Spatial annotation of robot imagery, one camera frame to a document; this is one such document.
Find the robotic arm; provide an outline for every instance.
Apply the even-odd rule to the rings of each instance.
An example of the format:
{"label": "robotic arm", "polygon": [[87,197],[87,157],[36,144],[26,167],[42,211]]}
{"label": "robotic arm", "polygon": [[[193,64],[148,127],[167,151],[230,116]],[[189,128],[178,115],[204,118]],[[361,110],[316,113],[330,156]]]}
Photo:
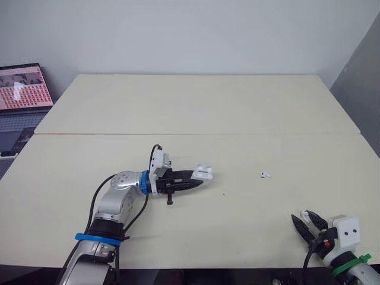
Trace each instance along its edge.
{"label": "robotic arm", "polygon": [[293,224],[309,246],[303,265],[303,285],[307,285],[306,270],[313,253],[325,266],[332,268],[332,275],[346,285],[380,284],[380,275],[367,264],[369,254],[357,258],[353,253],[360,244],[359,219],[338,216],[327,221],[312,211],[302,211],[301,218],[292,215]]}
{"label": "robotic arm", "polygon": [[[194,171],[173,171],[169,156],[160,145],[155,145],[149,170],[124,171],[111,176],[110,189],[100,201],[91,226],[78,233],[77,245],[71,252],[58,278],[60,285],[106,285],[118,279],[118,253],[121,243],[128,239],[126,231],[142,213],[148,195],[167,195],[167,204],[173,204],[172,194],[201,185],[213,178],[211,167],[198,164]],[[125,227],[136,197],[145,195],[145,204],[139,214]],[[110,263],[116,259],[116,268]]]}

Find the laptop screen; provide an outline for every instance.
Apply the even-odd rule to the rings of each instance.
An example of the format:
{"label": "laptop screen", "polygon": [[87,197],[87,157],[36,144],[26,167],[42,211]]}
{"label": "laptop screen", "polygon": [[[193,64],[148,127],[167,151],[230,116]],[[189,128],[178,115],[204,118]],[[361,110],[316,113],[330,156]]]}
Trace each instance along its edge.
{"label": "laptop screen", "polygon": [[53,106],[38,64],[0,68],[0,110]]}

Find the green band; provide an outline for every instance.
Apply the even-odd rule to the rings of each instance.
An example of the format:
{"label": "green band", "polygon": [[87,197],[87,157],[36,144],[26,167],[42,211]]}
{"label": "green band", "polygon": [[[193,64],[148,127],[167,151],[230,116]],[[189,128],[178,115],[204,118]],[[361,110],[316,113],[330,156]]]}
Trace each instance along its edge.
{"label": "green band", "polygon": [[367,260],[369,258],[371,258],[370,254],[362,255],[359,258],[355,258],[355,259],[353,259],[353,260],[351,260],[351,261],[343,264],[342,266],[339,266],[338,268],[335,268],[335,270],[332,272],[332,276],[335,278],[339,274],[341,274],[342,272],[350,269],[351,267],[354,267],[356,264],[367,262]]}

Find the gray wall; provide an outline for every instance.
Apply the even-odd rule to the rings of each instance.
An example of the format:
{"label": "gray wall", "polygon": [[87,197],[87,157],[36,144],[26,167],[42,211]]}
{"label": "gray wall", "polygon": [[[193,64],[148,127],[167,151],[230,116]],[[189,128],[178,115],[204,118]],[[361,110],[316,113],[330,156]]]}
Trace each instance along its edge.
{"label": "gray wall", "polygon": [[380,14],[331,92],[380,157]]}
{"label": "gray wall", "polygon": [[0,66],[81,72],[319,74],[330,87],[380,0],[0,0]]}

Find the floor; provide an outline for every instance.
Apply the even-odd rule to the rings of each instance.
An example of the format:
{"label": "floor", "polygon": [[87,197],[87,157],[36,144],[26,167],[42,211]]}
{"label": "floor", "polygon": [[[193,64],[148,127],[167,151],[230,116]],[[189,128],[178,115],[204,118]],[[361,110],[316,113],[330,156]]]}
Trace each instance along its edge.
{"label": "floor", "polygon": [[[380,273],[380,265],[373,266]],[[11,267],[0,265],[0,280]],[[55,284],[59,268],[35,268],[3,285]],[[133,285],[301,285],[300,268],[292,269],[184,269],[184,270],[122,270],[121,284]],[[336,285],[327,268],[310,268],[308,285]]]}

